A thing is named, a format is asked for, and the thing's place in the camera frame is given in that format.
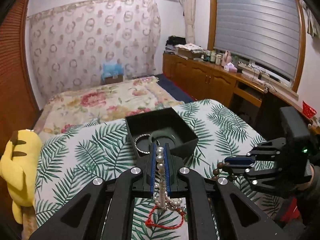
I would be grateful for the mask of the right hand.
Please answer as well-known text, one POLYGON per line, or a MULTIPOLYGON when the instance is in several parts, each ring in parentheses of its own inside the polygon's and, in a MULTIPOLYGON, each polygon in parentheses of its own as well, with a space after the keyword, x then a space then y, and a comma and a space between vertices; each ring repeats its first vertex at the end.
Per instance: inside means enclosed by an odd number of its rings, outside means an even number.
POLYGON ((319 223, 319 166, 311 164, 312 178, 305 184, 295 188, 297 209, 305 225, 319 223))

